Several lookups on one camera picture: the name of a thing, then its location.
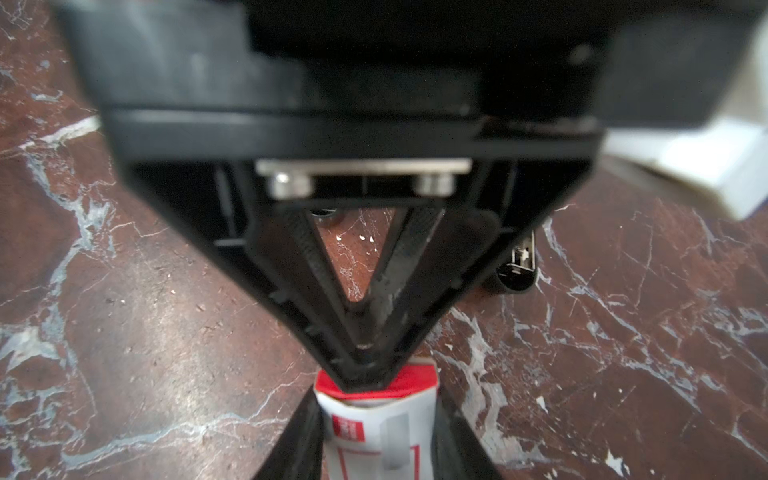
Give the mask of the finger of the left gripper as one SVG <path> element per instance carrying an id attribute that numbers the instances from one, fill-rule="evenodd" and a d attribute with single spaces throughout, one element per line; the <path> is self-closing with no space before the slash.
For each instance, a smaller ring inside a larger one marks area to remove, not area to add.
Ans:
<path id="1" fill-rule="evenodd" d="M 476 161 L 447 198 L 398 208 L 357 307 L 360 385 L 385 388 L 437 321 L 589 176 L 589 161 Z"/>
<path id="2" fill-rule="evenodd" d="M 345 303 L 309 218 L 278 208 L 248 162 L 125 163 L 126 185 L 263 308 L 342 387 L 360 360 L 342 323 Z"/>

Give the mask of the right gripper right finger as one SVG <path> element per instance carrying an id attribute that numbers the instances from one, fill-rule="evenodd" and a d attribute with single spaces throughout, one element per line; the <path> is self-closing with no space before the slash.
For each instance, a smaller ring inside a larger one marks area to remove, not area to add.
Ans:
<path id="1" fill-rule="evenodd" d="M 502 479 L 460 408 L 444 387 L 439 387 L 437 393 L 431 455 L 435 479 Z"/>

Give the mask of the black stapler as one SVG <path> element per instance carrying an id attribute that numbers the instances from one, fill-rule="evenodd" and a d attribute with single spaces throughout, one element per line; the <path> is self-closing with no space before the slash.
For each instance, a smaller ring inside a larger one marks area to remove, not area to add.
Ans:
<path id="1" fill-rule="evenodd" d="M 522 294 L 532 288 L 539 274 L 535 243 L 536 235 L 532 231 L 482 283 L 483 289 L 490 294 L 507 295 Z"/>

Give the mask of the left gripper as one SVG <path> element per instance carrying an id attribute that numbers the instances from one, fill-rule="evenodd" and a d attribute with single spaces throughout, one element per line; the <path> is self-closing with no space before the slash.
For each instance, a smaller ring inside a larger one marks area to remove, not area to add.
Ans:
<path id="1" fill-rule="evenodd" d="M 763 1 L 57 1 L 125 163 L 601 154 L 705 126 Z"/>

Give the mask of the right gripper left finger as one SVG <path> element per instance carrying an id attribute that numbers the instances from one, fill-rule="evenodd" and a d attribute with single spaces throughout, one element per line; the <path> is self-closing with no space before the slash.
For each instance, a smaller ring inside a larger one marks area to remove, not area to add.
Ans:
<path id="1" fill-rule="evenodd" d="M 322 412 L 310 388 L 253 480 L 318 480 L 322 460 Z"/>

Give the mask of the red white staple box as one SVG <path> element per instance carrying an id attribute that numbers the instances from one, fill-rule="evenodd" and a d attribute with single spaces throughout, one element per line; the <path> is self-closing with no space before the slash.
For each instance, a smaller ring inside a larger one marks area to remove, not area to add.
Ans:
<path id="1" fill-rule="evenodd" d="M 438 371 L 434 360 L 407 363 L 382 390 L 344 393 L 324 371 L 314 383 L 331 479 L 435 477 L 432 443 Z"/>

